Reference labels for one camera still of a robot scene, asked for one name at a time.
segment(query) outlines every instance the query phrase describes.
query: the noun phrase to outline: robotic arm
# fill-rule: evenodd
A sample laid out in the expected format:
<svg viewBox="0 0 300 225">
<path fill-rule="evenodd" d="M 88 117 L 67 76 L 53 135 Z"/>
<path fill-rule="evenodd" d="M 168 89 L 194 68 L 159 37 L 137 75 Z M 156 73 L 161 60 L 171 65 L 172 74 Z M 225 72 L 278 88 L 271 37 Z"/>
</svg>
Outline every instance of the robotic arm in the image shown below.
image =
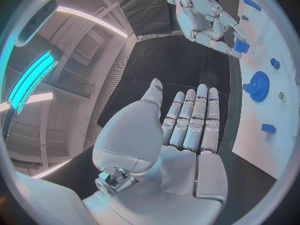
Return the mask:
<svg viewBox="0 0 300 225">
<path fill-rule="evenodd" d="M 218 41 L 227 30 L 232 30 L 234 36 L 244 43 L 249 39 L 238 22 L 215 0 L 167 1 L 176 4 L 178 23 L 187 39 L 238 59 L 242 57 L 240 52 Z"/>
</svg>

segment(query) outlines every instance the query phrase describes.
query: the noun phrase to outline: cyan light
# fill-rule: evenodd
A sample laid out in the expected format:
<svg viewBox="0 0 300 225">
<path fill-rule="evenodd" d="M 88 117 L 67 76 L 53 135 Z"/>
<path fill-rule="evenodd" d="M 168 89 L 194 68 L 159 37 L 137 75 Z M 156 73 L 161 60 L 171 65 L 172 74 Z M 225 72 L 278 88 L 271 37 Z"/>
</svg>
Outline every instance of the cyan light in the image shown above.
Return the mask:
<svg viewBox="0 0 300 225">
<path fill-rule="evenodd" d="M 52 56 L 48 56 L 44 59 L 40 64 L 38 64 L 34 69 L 31 70 L 31 73 L 27 75 L 22 84 L 19 86 L 16 91 L 12 101 L 11 106 L 17 109 L 19 103 L 32 86 L 35 83 L 36 79 L 43 73 L 45 69 L 47 69 L 52 63 L 54 63 L 54 58 Z"/>
<path fill-rule="evenodd" d="M 7 101 L 11 102 L 14 99 L 14 96 L 16 95 L 18 89 L 22 85 L 22 83 L 25 81 L 25 79 L 28 77 L 28 75 L 41 63 L 43 62 L 47 57 L 50 56 L 50 52 L 46 52 L 44 55 L 42 55 L 38 60 L 36 60 L 28 69 L 27 71 L 21 76 L 19 81 L 14 86 L 13 90 L 11 91 Z"/>
<path fill-rule="evenodd" d="M 16 108 L 16 112 L 19 115 L 25 106 L 28 98 L 30 97 L 32 91 L 37 87 L 37 85 L 43 80 L 43 78 L 56 66 L 55 62 L 51 63 L 38 77 L 37 79 L 31 84 L 25 95 L 23 96 L 21 102 L 19 103 L 18 107 Z"/>
</svg>

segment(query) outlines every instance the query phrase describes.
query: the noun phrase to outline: blue light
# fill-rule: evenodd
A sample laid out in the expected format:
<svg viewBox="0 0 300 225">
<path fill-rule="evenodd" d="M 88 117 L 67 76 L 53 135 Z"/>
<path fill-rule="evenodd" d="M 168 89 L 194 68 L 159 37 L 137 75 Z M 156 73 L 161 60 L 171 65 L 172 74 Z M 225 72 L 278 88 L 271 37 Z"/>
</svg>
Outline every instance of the blue light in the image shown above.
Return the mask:
<svg viewBox="0 0 300 225">
<path fill-rule="evenodd" d="M 31 73 L 27 75 L 22 84 L 19 86 L 15 96 L 11 101 L 11 106 L 13 108 L 17 108 L 24 95 L 27 93 L 29 88 L 35 83 L 35 80 L 43 73 L 43 71 L 49 67 L 54 62 L 54 58 L 52 56 L 48 56 L 45 60 L 43 60 L 40 64 L 38 64 L 35 69 L 31 70 Z"/>
<path fill-rule="evenodd" d="M 22 83 L 25 81 L 25 79 L 28 77 L 28 75 L 40 64 L 42 63 L 47 57 L 50 56 L 50 52 L 46 52 L 44 55 L 42 55 L 38 60 L 36 60 L 28 69 L 27 71 L 21 76 L 19 81 L 14 86 L 13 90 L 11 91 L 7 101 L 11 102 L 14 99 L 14 96 L 16 95 L 18 89 L 22 85 Z"/>
<path fill-rule="evenodd" d="M 19 103 L 18 107 L 16 108 L 16 112 L 19 115 L 25 106 L 28 98 L 30 97 L 32 91 L 37 87 L 37 85 L 43 80 L 43 78 L 56 66 L 56 63 L 51 63 L 37 78 L 36 80 L 31 84 L 25 95 L 23 96 L 21 102 Z"/>
</svg>

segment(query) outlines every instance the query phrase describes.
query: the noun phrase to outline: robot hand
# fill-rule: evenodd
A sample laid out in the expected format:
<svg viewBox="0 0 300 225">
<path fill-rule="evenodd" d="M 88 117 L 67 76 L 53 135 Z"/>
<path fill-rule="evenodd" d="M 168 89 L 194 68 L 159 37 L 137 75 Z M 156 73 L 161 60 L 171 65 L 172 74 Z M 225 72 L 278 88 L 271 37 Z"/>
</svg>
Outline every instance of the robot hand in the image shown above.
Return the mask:
<svg viewBox="0 0 300 225">
<path fill-rule="evenodd" d="M 205 125 L 200 153 L 216 153 L 220 125 L 218 90 L 212 87 L 208 92 L 206 85 L 200 84 L 197 94 L 190 89 L 184 96 L 181 91 L 177 93 L 163 121 L 163 144 L 197 152 Z"/>
<path fill-rule="evenodd" d="M 238 22 L 222 10 L 215 0 L 167 1 L 176 4 L 177 19 L 187 39 L 239 59 L 242 57 L 240 52 L 218 41 L 228 29 L 244 43 L 249 39 Z"/>
</svg>

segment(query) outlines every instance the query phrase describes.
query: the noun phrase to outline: blue gear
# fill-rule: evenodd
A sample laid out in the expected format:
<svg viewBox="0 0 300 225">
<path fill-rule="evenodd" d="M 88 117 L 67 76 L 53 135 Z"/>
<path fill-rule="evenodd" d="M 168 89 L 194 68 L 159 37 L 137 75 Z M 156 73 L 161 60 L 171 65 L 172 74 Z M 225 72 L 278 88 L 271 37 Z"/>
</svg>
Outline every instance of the blue gear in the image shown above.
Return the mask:
<svg viewBox="0 0 300 225">
<path fill-rule="evenodd" d="M 262 102 L 268 96 L 270 89 L 270 80 L 268 75 L 262 71 L 256 72 L 249 84 L 244 84 L 242 87 L 255 102 Z"/>
</svg>

